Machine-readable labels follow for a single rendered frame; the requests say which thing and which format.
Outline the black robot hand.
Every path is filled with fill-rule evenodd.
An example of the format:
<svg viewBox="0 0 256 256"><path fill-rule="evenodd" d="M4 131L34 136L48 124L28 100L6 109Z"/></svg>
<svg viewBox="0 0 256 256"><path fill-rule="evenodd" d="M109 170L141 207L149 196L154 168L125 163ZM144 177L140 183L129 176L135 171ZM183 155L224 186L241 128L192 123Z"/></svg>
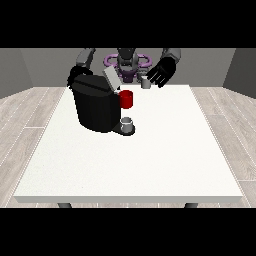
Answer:
<svg viewBox="0 0 256 256"><path fill-rule="evenodd" d="M87 67L82 67L82 66L74 66L71 70L70 70L70 74L67 78L67 86L70 87L73 82L74 79L81 74L85 74L85 75L92 75L93 72L91 70L89 70Z"/></svg>
<svg viewBox="0 0 256 256"><path fill-rule="evenodd" d="M176 72L176 63L172 57L162 58L147 74L147 79L162 88Z"/></svg>

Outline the pale grey machine lid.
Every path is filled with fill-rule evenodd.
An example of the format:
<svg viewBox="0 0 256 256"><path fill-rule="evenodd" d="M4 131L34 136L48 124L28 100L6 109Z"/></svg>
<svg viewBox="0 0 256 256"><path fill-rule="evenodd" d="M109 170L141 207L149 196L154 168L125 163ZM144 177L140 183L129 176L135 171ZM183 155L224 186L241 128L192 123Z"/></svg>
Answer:
<svg viewBox="0 0 256 256"><path fill-rule="evenodd" d="M113 66L109 66L107 68L105 68L102 71L103 75L105 76L105 78L107 79L109 86L111 87L111 89L113 91L116 91L117 88L121 85L121 81L114 69Z"/></svg>

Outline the black coffee machine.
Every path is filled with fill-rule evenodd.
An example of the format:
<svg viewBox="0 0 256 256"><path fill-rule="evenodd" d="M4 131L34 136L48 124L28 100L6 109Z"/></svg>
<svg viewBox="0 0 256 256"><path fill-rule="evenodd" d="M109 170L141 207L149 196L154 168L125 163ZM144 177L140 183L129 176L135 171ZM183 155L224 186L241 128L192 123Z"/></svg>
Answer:
<svg viewBox="0 0 256 256"><path fill-rule="evenodd" d="M135 133L121 131L120 92L111 90L107 79L98 75L78 75L71 85L79 122L94 132L116 132L123 136Z"/></svg>

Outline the red pod holder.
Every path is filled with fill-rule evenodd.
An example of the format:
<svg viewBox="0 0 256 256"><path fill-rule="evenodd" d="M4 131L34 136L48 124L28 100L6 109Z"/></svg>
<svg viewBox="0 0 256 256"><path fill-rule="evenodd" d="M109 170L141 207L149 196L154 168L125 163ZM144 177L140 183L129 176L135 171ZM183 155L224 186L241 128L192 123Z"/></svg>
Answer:
<svg viewBox="0 0 256 256"><path fill-rule="evenodd" d="M120 107L123 109L129 109L133 106L133 92L130 90L122 90L119 93Z"/></svg>

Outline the small grey cup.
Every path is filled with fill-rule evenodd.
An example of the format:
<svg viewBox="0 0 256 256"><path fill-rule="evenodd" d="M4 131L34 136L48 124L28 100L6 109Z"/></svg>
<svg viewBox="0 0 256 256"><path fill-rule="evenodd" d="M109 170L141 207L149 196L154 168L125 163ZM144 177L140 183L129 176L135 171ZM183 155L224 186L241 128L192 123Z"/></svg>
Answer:
<svg viewBox="0 0 256 256"><path fill-rule="evenodd" d="M129 133L133 129L133 121L130 117L123 117L120 120L121 123L121 131L124 133Z"/></svg>

